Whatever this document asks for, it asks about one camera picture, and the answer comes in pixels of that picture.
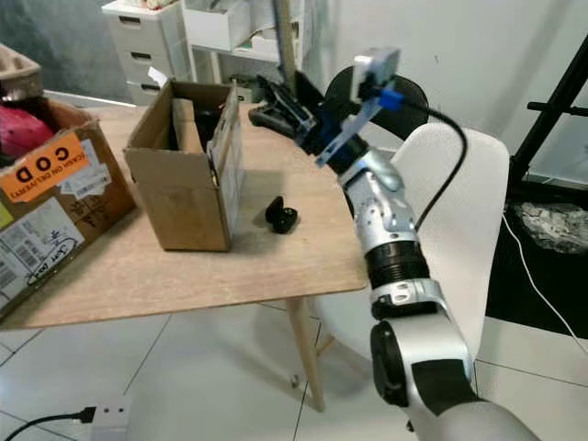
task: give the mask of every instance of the wooden table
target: wooden table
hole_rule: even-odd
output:
[[[256,128],[243,106],[245,175],[239,226],[229,253],[165,252],[142,210],[100,237],[2,323],[37,328],[285,299],[316,407],[323,407],[305,297],[362,289],[366,272],[334,174],[295,144]],[[142,108],[91,109],[130,182],[122,157]],[[300,223],[288,235],[263,219],[276,195]]]

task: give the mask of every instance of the power cord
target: power cord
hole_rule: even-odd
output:
[[[5,441],[10,441],[15,436],[20,434],[21,432],[25,431],[29,427],[33,425],[47,423],[48,421],[58,421],[58,420],[80,420],[82,424],[92,423],[94,421],[94,414],[96,413],[96,406],[86,407],[81,412],[78,413],[61,413],[58,415],[51,415],[51,416],[43,416],[42,418],[37,418],[36,420],[29,421],[26,424],[21,425],[17,430],[15,430],[12,434],[10,434]]]
[[[440,121],[445,122],[449,127],[451,127],[451,129],[453,129],[458,134],[459,140],[461,141],[461,152],[459,153],[458,161],[453,166],[451,173],[449,173],[449,175],[447,176],[443,185],[437,190],[437,192],[431,198],[431,200],[426,205],[426,207],[424,207],[424,210],[423,210],[423,213],[421,214],[421,217],[414,225],[414,228],[417,231],[419,231],[419,229],[421,228],[421,225],[423,224],[424,220],[426,219],[427,215],[429,214],[429,211],[431,211],[431,209],[435,206],[435,204],[437,203],[439,198],[441,198],[441,196],[443,195],[443,193],[445,192],[447,187],[449,187],[449,184],[451,184],[451,182],[453,181],[453,178],[455,177],[455,175],[458,173],[459,169],[463,165],[463,162],[466,159],[466,154],[468,153],[468,139],[466,138],[466,134],[463,132],[461,127],[456,123],[456,121],[454,121],[453,119],[448,117],[446,114],[438,112],[437,110],[434,110],[434,109],[430,108],[429,106],[422,106],[422,105],[420,105],[410,99],[406,99],[405,96],[396,92],[395,90],[378,88],[378,91],[381,94],[380,98],[379,98],[379,104],[381,106],[388,108],[389,110],[392,110],[392,111],[398,110],[400,108],[400,106],[402,106],[402,105],[405,105],[407,107],[416,108],[417,110],[420,110],[433,118],[437,118]]]
[[[526,265],[525,254],[523,253],[523,245],[521,244],[521,241],[519,240],[518,237],[516,237],[516,234],[511,229],[511,226],[508,224],[508,220],[506,220],[506,216],[504,216],[504,214],[503,214],[503,222],[504,222],[504,226],[506,227],[506,230],[508,230],[508,232],[510,232],[511,236],[513,236],[513,239],[516,241],[516,244],[518,245],[518,252],[521,255],[521,262],[523,263],[523,268],[525,269],[526,276],[528,277],[529,282],[531,283],[531,287],[533,287],[533,289],[538,294],[538,296],[543,301],[545,301],[545,303],[555,313],[555,315],[558,316],[558,318],[560,319],[560,321],[563,323],[563,325],[566,327],[566,329],[570,333],[571,338],[573,339],[573,341],[576,343],[576,345],[578,345],[580,347],[580,349],[582,350],[582,352],[584,352],[588,356],[588,349],[582,344],[582,342],[580,341],[580,339],[577,337],[577,335],[574,333],[574,331],[568,325],[568,323],[566,322],[566,320],[561,316],[561,314],[558,312],[558,310],[556,310],[553,307],[553,305],[549,302],[549,300],[547,300],[547,298],[541,293],[541,291],[539,291],[539,288],[537,288],[537,285],[535,285],[535,281],[531,277],[531,272],[529,271],[529,268]]]

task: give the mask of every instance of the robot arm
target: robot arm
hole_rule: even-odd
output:
[[[263,80],[266,100],[291,126],[298,146],[335,171],[350,201],[367,261],[371,311],[379,321],[370,336],[379,395],[407,413],[421,440],[537,440],[515,416],[471,389],[468,348],[439,284],[429,277],[401,176],[356,135],[382,105],[400,105],[391,89],[398,55],[384,49],[356,57],[352,99],[363,106],[343,123],[332,119],[301,73],[297,98],[284,85]]]

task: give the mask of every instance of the black cable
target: black cable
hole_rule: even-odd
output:
[[[36,420],[32,420],[26,424],[21,425],[17,430],[15,430],[12,434],[10,434],[5,441],[10,441],[15,436],[17,436],[21,432],[27,430],[29,427],[32,427],[33,425],[47,423],[48,421],[80,420],[83,424],[92,423],[92,421],[94,420],[94,413],[95,412],[96,412],[96,407],[86,407],[85,409],[83,409],[81,412],[78,412],[78,413],[61,413],[59,415],[43,416],[42,418],[37,418]]]
[[[414,228],[417,231],[419,231],[419,229],[421,228],[421,225],[423,224],[424,220],[426,219],[427,215],[429,214],[429,211],[431,211],[431,209],[436,204],[436,202],[439,200],[439,198],[441,198],[441,195],[443,195],[443,193],[445,192],[447,187],[449,187],[449,184],[451,184],[451,181],[453,181],[453,178],[455,177],[455,175],[458,173],[459,169],[463,165],[463,162],[466,159],[466,154],[468,153],[468,139],[466,138],[466,134],[463,132],[461,127],[456,123],[456,121],[454,121],[453,119],[451,119],[447,115],[445,115],[441,112],[438,112],[430,107],[421,106],[420,104],[412,102],[406,98],[404,98],[402,100],[402,103],[407,107],[416,108],[418,110],[421,110],[421,111],[427,113],[428,115],[430,115],[434,118],[439,119],[440,121],[445,122],[449,127],[451,127],[451,129],[456,131],[456,133],[459,136],[459,139],[461,140],[461,153],[459,154],[458,161],[454,165],[453,170],[451,170],[451,173],[447,176],[443,185],[437,190],[437,192],[435,193],[433,198],[431,198],[429,203],[426,205],[426,207],[423,210],[423,214],[421,214],[421,217],[419,218],[419,220],[416,222],[416,225],[414,226]]]

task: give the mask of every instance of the blue gripper part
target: blue gripper part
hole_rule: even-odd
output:
[[[378,104],[384,108],[387,108],[388,110],[395,112],[401,108],[403,99],[404,95],[396,92],[395,90],[382,89]]]

